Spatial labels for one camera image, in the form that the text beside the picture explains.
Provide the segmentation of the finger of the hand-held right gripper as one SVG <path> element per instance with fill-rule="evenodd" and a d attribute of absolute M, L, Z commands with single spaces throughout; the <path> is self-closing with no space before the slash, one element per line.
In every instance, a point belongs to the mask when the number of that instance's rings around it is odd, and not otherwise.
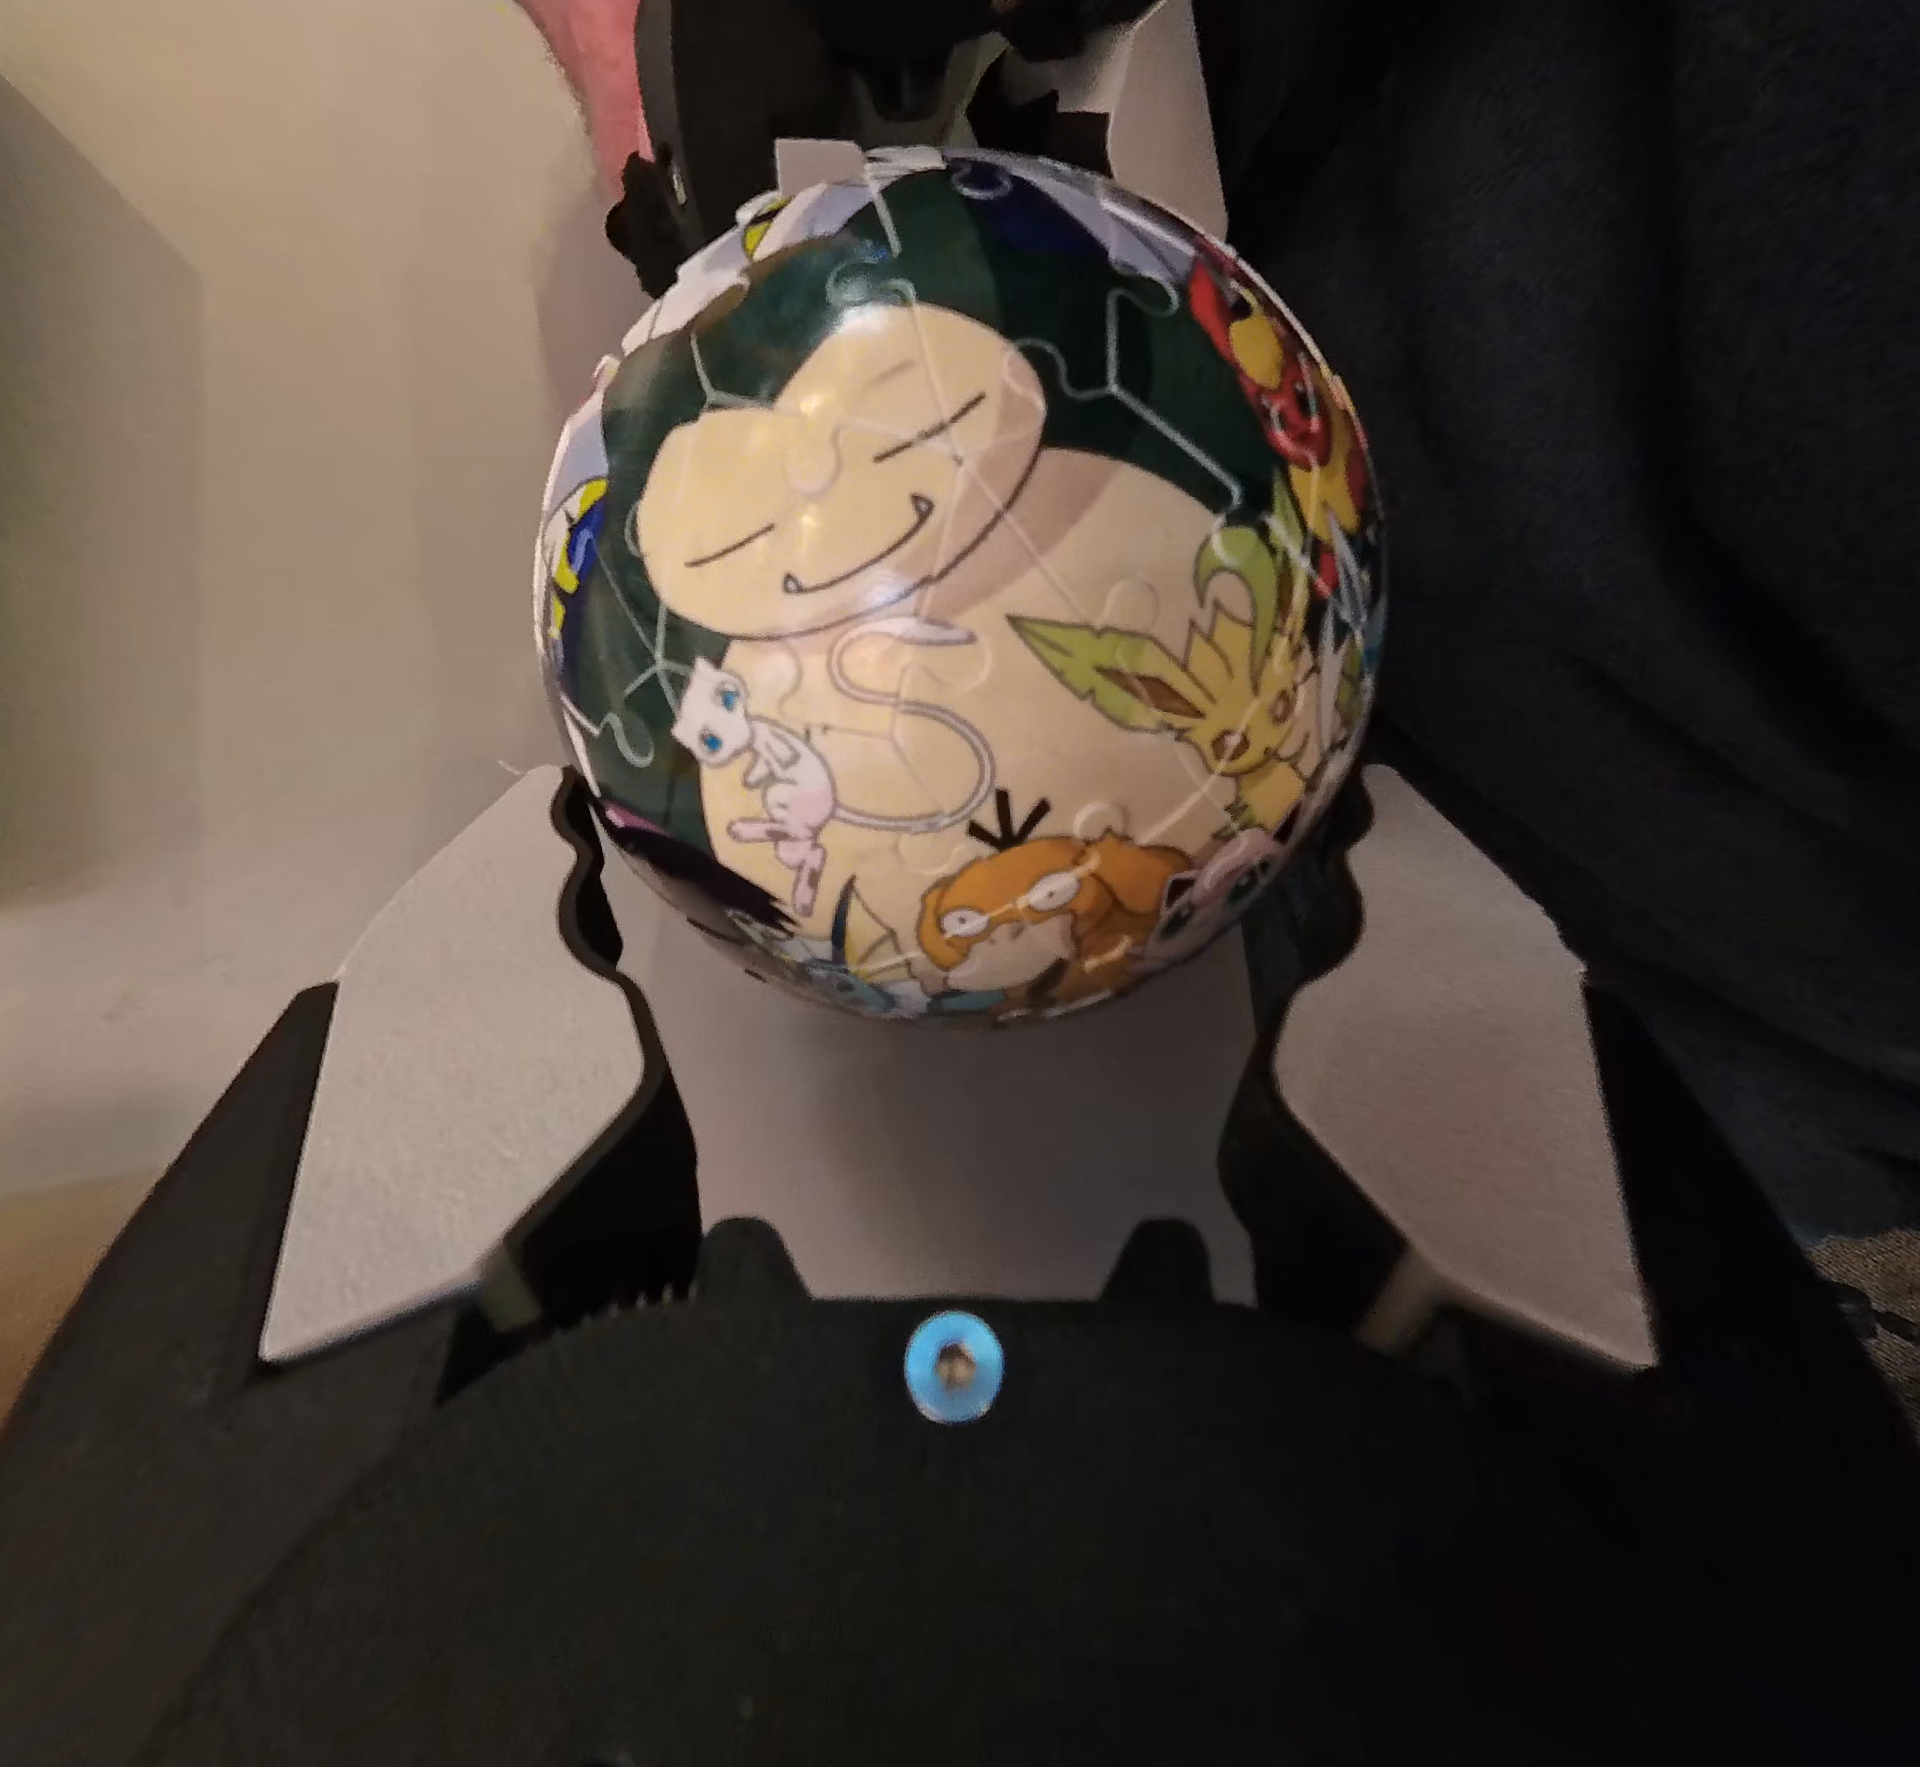
<path fill-rule="evenodd" d="M 1112 177 L 1224 241 L 1231 229 L 1193 0 L 1156 0 L 1104 31 L 1102 109 Z"/>
<path fill-rule="evenodd" d="M 816 203 L 822 195 L 851 195 L 859 205 L 873 195 L 868 151 L 859 143 L 780 137 L 774 157 L 782 207 Z"/>

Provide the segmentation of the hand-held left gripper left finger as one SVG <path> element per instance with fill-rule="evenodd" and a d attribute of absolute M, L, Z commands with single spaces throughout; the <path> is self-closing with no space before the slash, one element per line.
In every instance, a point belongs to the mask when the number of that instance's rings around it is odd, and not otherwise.
<path fill-rule="evenodd" d="M 447 1301 L 519 1331 L 693 1273 L 695 1133 L 621 967 L 588 797 L 526 771 L 349 951 L 262 1363 Z"/>

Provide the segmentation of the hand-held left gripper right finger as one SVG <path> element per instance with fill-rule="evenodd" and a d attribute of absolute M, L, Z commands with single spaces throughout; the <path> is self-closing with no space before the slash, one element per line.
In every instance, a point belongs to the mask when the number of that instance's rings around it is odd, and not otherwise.
<path fill-rule="evenodd" d="M 1221 1141 L 1257 1301 L 1382 1351 L 1467 1313 L 1652 1367 L 1572 951 L 1399 771 L 1356 773 L 1329 827 Z"/>

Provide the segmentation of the colourful puzzle ball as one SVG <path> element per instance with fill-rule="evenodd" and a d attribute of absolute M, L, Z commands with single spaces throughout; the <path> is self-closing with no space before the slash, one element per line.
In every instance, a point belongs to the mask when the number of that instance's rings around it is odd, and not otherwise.
<path fill-rule="evenodd" d="M 744 207 L 593 389 L 540 509 L 547 687 L 605 839 L 751 975 L 1087 1011 L 1330 811 L 1386 619 L 1368 441 L 1189 219 L 865 153 Z"/>

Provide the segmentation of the person's blue jeans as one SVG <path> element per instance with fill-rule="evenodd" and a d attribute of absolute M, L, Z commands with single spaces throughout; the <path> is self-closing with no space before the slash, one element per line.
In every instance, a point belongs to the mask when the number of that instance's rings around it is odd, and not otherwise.
<path fill-rule="evenodd" d="M 1815 1271 L 1835 1291 L 1860 1339 L 1919 1347 L 1919 1199 L 1917 1185 L 1897 1189 L 1860 1229 L 1801 1219 L 1792 1225 Z"/>

